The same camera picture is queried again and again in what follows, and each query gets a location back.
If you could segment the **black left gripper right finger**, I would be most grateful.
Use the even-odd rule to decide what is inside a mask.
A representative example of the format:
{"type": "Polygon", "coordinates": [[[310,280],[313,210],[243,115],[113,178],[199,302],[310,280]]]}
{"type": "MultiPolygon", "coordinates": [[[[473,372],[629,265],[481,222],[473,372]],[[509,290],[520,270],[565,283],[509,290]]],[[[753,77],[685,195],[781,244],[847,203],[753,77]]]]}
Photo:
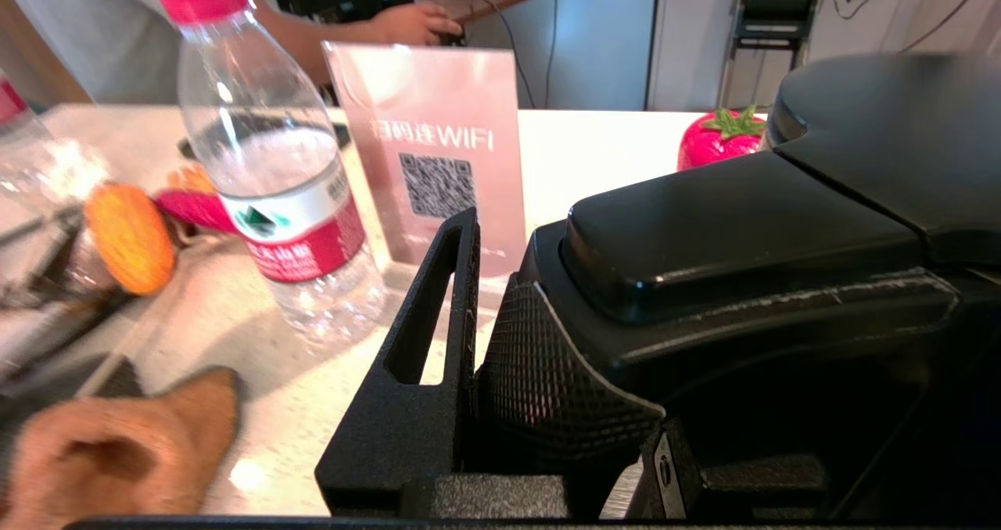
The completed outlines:
{"type": "Polygon", "coordinates": [[[628,520],[812,520],[830,502],[820,458],[753,441],[691,439],[669,421],[626,469],[628,520]]]}

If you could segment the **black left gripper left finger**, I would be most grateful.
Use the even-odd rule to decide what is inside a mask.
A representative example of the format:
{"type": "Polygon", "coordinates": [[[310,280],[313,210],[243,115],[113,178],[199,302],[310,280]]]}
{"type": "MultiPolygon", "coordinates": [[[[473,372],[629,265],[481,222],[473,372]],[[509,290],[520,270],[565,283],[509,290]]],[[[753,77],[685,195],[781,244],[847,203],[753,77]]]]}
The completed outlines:
{"type": "Polygon", "coordinates": [[[333,515],[394,515],[404,486],[461,469],[478,327],[480,227],[446,219],[315,468],[333,515]]]}

